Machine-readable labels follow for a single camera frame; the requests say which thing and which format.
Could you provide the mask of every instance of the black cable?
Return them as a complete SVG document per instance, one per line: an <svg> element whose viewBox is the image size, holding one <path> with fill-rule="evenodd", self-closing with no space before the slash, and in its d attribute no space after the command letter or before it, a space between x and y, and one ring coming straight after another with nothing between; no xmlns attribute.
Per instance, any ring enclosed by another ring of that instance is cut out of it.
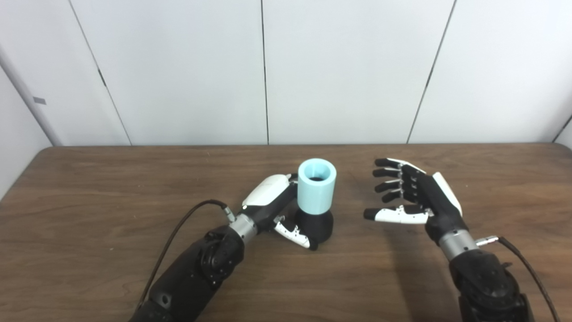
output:
<svg viewBox="0 0 572 322"><path fill-rule="evenodd" d="M540 277L538 277L538 275L536 274L536 272L534 271L534 269L530 265L530 263L521 254L521 252L518 250L518 248L516 248L516 246L511 244L505 237L499 237L498 242L501 243L502 245L504 245L506 248L508 248L511 252L513 252L522 261L522 263L525 265L526 269L529 270L530 274L533 276L534 281L537 283L538 288L540 289L540 292L542 293L542 296L544 296L544 299L546 300L546 303L548 304L548 308L550 308L550 313L552 313L552 317L554 318L554 321L560 322L560 317L558 317L558 313L556 313L556 308L554 307L554 303L552 303L552 300L550 299L550 296L548 295L546 288L544 288L544 285L542 285L542 282L540 281Z"/></svg>
<svg viewBox="0 0 572 322"><path fill-rule="evenodd" d="M159 266L161 266L161 262L163 261L163 258L165 257L165 254L167 253L167 250L169 249L171 242L175 238L175 235L177 234L178 230L181 228L182 224L184 224L185 221L190 217L190 215L192 215L197 209L199 209L200 207L202 207L204 205L208 205L208 204L218 205L223 210L225 210L228 207L227 204L222 202L222 201L218 201L218 200L214 200L214 199L205 200L205 201L199 202L195 207L192 207L181 218L181 220L179 221L179 223L177 224L175 229L173 229L173 232L171 233L171 236L169 236L169 239L165 243L165 246L163 246L163 250L161 251L159 258L157 259L157 262L155 263L155 267L153 268L153 271L151 272L151 276L149 276L149 280L147 281L147 285L145 285L145 288L143 289L143 294L141 294L141 298L139 299L139 303L137 303L137 308L135 309L135 311L137 311L141 307L141 305L143 305L143 302L145 302L145 298L147 297L147 293L149 292L149 288L151 287L151 284L153 283L153 280L155 279L155 275L157 274L157 271L159 270Z"/></svg>

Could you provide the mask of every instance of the prosthetic hand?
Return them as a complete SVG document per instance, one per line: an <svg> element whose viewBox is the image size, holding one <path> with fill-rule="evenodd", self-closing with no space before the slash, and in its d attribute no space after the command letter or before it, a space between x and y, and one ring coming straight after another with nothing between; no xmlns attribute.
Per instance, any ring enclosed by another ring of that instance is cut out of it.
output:
<svg viewBox="0 0 572 322"><path fill-rule="evenodd" d="M209 231L184 251L151 287L149 298L130 322L191 322L244 258L244 247L264 230L276 230L302 247L317 244L279 213L296 198L297 176L272 175L244 200L230 224Z"/></svg>
<svg viewBox="0 0 572 322"><path fill-rule="evenodd" d="M389 191L383 202L405 199L411 205L366 209L364 218L380 222L425 224L425 231L449 260L464 322L533 322L530 305L518 283L498 258L479 246L495 241L473 240L459 201L441 173L427 175L409 162L375 160L375 177L391 177L375 187Z"/></svg>

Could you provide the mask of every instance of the black forearm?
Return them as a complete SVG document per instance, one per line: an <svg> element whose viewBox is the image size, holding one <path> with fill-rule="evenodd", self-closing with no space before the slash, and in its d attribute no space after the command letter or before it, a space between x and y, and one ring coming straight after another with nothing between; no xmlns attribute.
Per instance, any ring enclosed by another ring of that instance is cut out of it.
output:
<svg viewBox="0 0 572 322"><path fill-rule="evenodd" d="M193 243L157 279L129 322L191 322L243 259L244 244L229 226Z"/></svg>

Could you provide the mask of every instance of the black robotic finger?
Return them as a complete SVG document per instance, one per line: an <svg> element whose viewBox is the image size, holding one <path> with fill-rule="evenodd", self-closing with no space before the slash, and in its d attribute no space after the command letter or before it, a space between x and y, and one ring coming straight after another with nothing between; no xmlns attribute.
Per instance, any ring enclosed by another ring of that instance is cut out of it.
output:
<svg viewBox="0 0 572 322"><path fill-rule="evenodd" d="M399 198L401 198L401 190L397 189L397 190L390 191L390 192L386 193L382 197L382 201L385 203L388 203L388 202L392 202L395 199L399 199Z"/></svg>
<svg viewBox="0 0 572 322"><path fill-rule="evenodd" d="M385 181L384 183L375 186L375 192L382 193L387 190L398 189L400 183L401 183L400 179Z"/></svg>
<svg viewBox="0 0 572 322"><path fill-rule="evenodd" d="M380 178L382 176L390 176L392 178L399 178L401 171L391 168L375 169L373 171L374 177Z"/></svg>
<svg viewBox="0 0 572 322"><path fill-rule="evenodd" d="M399 168L399 164L401 160L391 159L391 158L383 158L383 159L376 159L375 165L378 167L392 167L392 168Z"/></svg>

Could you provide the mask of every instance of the light blue cup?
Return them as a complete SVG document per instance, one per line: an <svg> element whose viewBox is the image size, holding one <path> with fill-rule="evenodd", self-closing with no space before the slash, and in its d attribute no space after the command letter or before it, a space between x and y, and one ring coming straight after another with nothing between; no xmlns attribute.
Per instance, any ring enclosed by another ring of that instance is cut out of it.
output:
<svg viewBox="0 0 572 322"><path fill-rule="evenodd" d="M298 168L298 206L310 215L321 215L332 206L336 168L324 159L310 159Z"/></svg>

